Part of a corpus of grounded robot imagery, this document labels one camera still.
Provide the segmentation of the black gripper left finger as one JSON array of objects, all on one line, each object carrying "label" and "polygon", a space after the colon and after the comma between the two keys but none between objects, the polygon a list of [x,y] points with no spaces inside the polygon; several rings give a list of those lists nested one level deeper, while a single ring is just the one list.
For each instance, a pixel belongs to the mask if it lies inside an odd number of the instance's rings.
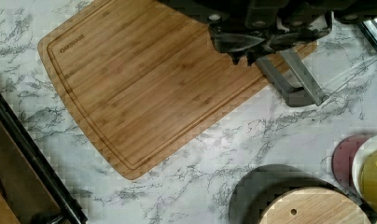
[{"label": "black gripper left finger", "polygon": [[257,46],[265,41],[262,32],[249,30],[238,21],[209,21],[208,32],[214,49],[228,54],[234,65],[243,57],[248,65],[252,65],[260,57]]}]

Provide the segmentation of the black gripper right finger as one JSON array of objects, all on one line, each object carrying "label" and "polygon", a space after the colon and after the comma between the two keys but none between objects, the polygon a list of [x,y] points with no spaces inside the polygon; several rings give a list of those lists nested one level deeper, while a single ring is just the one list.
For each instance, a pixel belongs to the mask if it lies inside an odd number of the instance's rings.
[{"label": "black gripper right finger", "polygon": [[247,65],[251,66],[257,59],[277,51],[314,42],[328,35],[331,30],[332,14],[330,12],[319,16],[305,27],[284,28],[282,23],[277,21],[273,28],[254,32],[255,37],[262,38],[262,41],[246,51]]}]

